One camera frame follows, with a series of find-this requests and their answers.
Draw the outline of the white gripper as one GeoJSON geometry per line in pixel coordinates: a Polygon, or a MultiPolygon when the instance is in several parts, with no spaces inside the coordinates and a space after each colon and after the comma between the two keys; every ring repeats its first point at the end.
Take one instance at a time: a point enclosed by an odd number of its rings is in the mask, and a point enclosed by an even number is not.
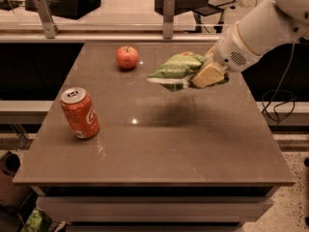
{"type": "Polygon", "coordinates": [[[205,57],[208,60],[214,58],[216,62],[205,65],[192,77],[190,82],[197,88],[223,81],[227,69],[230,72],[243,72],[262,58],[245,45],[237,23],[219,37],[205,57]]]}

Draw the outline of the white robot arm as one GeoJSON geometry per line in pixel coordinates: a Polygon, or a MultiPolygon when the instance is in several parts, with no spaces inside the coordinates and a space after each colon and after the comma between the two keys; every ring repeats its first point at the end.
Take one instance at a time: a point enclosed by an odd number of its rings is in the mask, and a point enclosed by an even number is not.
{"type": "Polygon", "coordinates": [[[309,0],[264,0],[231,25],[207,52],[207,62],[189,84],[206,88],[242,72],[275,47],[309,32],[309,0]]]}

